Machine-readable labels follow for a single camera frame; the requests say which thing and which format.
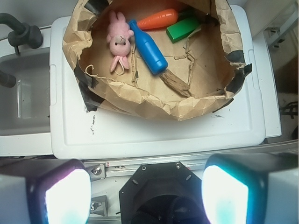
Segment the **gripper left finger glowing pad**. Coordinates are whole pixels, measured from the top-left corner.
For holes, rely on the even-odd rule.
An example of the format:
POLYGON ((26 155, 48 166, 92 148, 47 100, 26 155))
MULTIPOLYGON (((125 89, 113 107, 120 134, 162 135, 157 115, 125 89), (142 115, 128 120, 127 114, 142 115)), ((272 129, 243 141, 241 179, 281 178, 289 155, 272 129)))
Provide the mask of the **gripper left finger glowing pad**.
POLYGON ((85 224, 91 178, 80 160, 2 159, 2 224, 85 224))

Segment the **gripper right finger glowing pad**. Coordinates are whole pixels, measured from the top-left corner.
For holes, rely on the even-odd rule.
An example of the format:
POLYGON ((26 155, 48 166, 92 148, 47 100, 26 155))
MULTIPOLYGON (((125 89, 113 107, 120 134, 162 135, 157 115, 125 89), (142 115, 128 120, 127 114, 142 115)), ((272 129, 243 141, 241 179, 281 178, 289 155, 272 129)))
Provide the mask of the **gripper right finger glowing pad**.
POLYGON ((297 224, 299 157, 214 154, 206 162, 201 194, 212 224, 297 224))

